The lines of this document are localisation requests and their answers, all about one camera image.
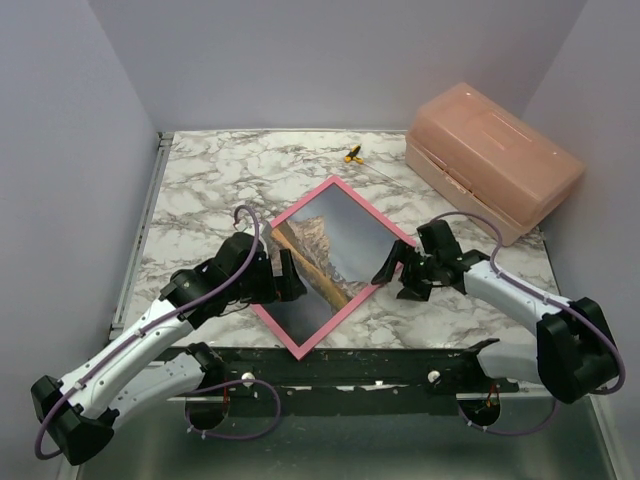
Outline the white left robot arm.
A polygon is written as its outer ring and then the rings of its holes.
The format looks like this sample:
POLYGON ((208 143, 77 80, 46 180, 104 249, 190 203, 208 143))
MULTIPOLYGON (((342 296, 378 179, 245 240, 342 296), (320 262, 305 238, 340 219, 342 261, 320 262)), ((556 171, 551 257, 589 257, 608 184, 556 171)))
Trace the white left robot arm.
POLYGON ((216 255, 170 278, 148 310, 116 340, 57 379, 44 375, 30 394, 41 423, 36 439, 49 436, 72 465, 96 456, 127 416, 154 400, 196 391, 214 393, 220 360, 206 346, 189 348, 156 373, 148 365, 176 341, 230 304, 291 302, 307 292, 290 250, 279 252, 280 274, 262 242, 236 232, 216 255))

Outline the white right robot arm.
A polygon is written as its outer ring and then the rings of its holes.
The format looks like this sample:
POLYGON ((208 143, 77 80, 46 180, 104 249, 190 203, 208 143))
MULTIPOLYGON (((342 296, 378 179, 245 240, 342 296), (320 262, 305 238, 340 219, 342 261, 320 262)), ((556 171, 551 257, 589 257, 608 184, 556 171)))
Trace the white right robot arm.
POLYGON ((453 288, 496 308, 535 338, 531 348, 490 341, 460 367, 460 379, 480 392, 496 378, 544 386, 558 401, 571 404, 588 395, 621 389, 626 367, 601 306, 583 297, 571 300, 507 273, 497 255, 463 251, 445 215, 417 229, 420 247, 397 240, 373 276, 374 285, 397 277, 398 298, 426 302, 433 290, 453 288))

